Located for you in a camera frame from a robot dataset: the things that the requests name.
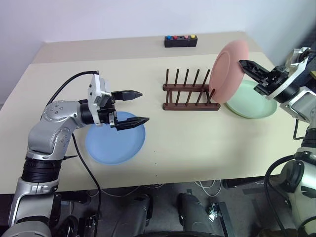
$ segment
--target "black box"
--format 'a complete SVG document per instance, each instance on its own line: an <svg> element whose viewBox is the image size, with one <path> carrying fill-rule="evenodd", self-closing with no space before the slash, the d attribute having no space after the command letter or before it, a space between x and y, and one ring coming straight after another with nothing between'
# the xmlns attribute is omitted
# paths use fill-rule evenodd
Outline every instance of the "black box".
<svg viewBox="0 0 316 237"><path fill-rule="evenodd" d="M198 42L198 37L192 36L165 36L164 37L164 47L174 48L174 47L196 47Z"/></svg>

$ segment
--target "pink plate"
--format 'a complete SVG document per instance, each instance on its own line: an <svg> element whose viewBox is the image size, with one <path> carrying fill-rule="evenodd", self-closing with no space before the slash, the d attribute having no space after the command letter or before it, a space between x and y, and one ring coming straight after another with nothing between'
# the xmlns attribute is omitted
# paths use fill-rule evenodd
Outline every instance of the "pink plate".
<svg viewBox="0 0 316 237"><path fill-rule="evenodd" d="M213 99L225 103L237 91L244 72L239 60L248 59L248 45L244 40L227 44L218 54L209 80L209 90L215 89Z"/></svg>

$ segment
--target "blue plate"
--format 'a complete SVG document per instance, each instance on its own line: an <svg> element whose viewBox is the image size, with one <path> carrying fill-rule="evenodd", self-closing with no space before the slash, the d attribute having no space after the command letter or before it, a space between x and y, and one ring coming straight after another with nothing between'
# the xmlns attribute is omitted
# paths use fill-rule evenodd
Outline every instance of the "blue plate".
<svg viewBox="0 0 316 237"><path fill-rule="evenodd" d="M135 117L128 112L118 112L118 120ZM132 159L142 148L146 137L144 125L117 131L104 124L92 125L85 137L85 147L91 157L102 164L121 164Z"/></svg>

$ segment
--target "black cable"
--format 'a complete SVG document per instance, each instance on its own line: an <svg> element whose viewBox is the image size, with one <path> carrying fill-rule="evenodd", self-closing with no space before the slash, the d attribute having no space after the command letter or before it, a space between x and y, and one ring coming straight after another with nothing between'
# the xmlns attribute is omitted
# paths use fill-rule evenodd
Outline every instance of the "black cable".
<svg viewBox="0 0 316 237"><path fill-rule="evenodd" d="M311 221L313 221L313 220L316 220L316 216L312 216L312 217L306 219L305 221L303 221L303 222L300 224L300 227L297 229L297 232L303 231L303 230L304 230L304 226L305 226L307 223L309 223L309 222L311 222Z"/></svg>
<svg viewBox="0 0 316 237"><path fill-rule="evenodd" d="M75 203L74 203L73 201L72 201L71 203L72 203L72 205L73 205L73 208L71 209L70 214L72 214L72 213L74 212L74 209L75 209Z"/></svg>
<svg viewBox="0 0 316 237"><path fill-rule="evenodd" d="M297 128L298 128L298 120L296 119L296 120L295 120L294 133L293 133L293 139L294 139L295 141L301 140L301 139L304 138L304 137L296 137Z"/></svg>
<svg viewBox="0 0 316 237"><path fill-rule="evenodd" d="M98 181L95 179L94 175L92 174L92 172L90 171L89 167L87 166L87 164L84 162L81 154L80 154L80 151L79 151L79 148L78 148L78 145L77 145L77 141L76 141L76 138L74 136L74 134L72 134L72 137L73 137L73 140L74 140L74 144L75 144L75 148L76 148L76 151L78 153L78 156L83 164L83 166L85 167L85 169L88 171L89 175L91 176L91 178L93 179L95 185L97 186L98 188L98 191L99 191L99 203L98 203L98 211L97 211L97 220L95 222L95 231L94 231L94 237L97 236L97 230L98 230L98 222L99 222L99 217L100 217L100 210L101 210L101 188L99 186L99 183Z"/></svg>
<svg viewBox="0 0 316 237"><path fill-rule="evenodd" d="M72 80L74 80L75 78L77 77L80 77L82 75L87 75L87 74L97 74L99 75L99 72L98 71L85 71L85 72L81 72L81 73L78 73L74 76L72 76L71 78L69 78L67 81L65 81L60 87L59 89L53 94L53 96L50 98L50 100L48 101L47 105L49 105L50 103L52 103L54 101L54 99L57 97L57 95L65 88L66 85L68 85ZM100 185L98 183L98 181L95 179L94 175L92 174L92 172L90 171L89 167L86 165L86 163L84 162L82 156L81 156L81 153L78 149L78 145L77 145L77 142L76 142L76 138L75 138L75 135L72 134L72 137L73 137L73 140L74 140L74 144L75 144L75 148L76 148L76 151L78 153L78 156L83 164L83 166L85 167L85 169L88 171L89 175L91 176L92 180L94 181L95 185L97 186L97 189L99 191L99 202L98 202L98 210L97 210L97 220L96 220L96 223L95 223L95 231L94 231L94 237L97 236L97 231L98 231L98 221L99 221L99 217L100 217L100 211L101 211L101 189L100 189Z"/></svg>
<svg viewBox="0 0 316 237"><path fill-rule="evenodd" d="M272 212L273 212L273 214L274 214L274 217L275 217L275 219L276 219L277 224L280 226L280 229L281 229L281 231L283 232L283 234L284 234L285 237L288 237L288 234L287 234L287 232L286 232L286 230L285 230L285 228L284 228L284 226L283 226L283 224L282 224L282 222L281 222L279 216L277 215L277 211L275 210L275 208L274 208L273 205L272 205L272 201L271 201L271 198L270 198L270 195L269 195L269 191L268 191L268 184L269 184L269 186L272 186L271 183L270 183L270 181L269 181L269 177L270 177L272 171L273 171L277 166L279 166L280 164L285 163L285 162L287 162L287 161L290 161L290 160L292 160L292 159L294 159L294 155L286 156L286 157L283 157L283 158L278 159L277 161L275 161L275 162L268 168L268 170L267 170L267 172L266 172L266 175L265 175L265 178L264 178L264 190L265 190L265 194L266 194L266 198L267 198L268 204L269 204L269 206L270 206L270 208L271 208L271 210L272 210Z"/></svg>
<svg viewBox="0 0 316 237"><path fill-rule="evenodd" d="M97 71L86 71L86 72L81 72L81 73L78 73L78 74L72 76L72 77L69 78L67 81L65 81L64 84L62 84L62 85L60 86L60 88L55 92L55 94L53 94L53 96L52 96L52 97L50 98L50 100L48 101L47 105L49 105L51 102L53 102L54 99L57 97L57 95L60 93L60 91L62 91L62 90L65 88L65 86L66 86L67 84L69 84L73 79L76 79L77 77L80 77L80 76L86 75L86 74L97 74L97 75L99 75L99 72L97 72Z"/></svg>

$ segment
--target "plate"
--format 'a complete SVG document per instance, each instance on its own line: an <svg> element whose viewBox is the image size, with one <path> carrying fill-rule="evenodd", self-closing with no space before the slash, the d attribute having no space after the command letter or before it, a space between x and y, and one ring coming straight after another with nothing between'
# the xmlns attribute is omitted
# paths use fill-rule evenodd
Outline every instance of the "plate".
<svg viewBox="0 0 316 237"><path fill-rule="evenodd" d="M135 117L128 112L117 112L118 120ZM97 162L107 165L121 164L132 159L142 148L146 132L144 125L117 131L104 124L92 125L85 137L85 147Z"/></svg>
<svg viewBox="0 0 316 237"><path fill-rule="evenodd" d="M227 102L237 91L244 75L241 59L248 59L248 44L244 40L230 42L218 54L209 81L209 90L215 89L212 98L216 102Z"/></svg>
<svg viewBox="0 0 316 237"><path fill-rule="evenodd" d="M267 100L253 88L258 83L243 80L232 98L227 101L227 107L234 113L248 118L260 119L272 115L277 110L275 100Z"/></svg>

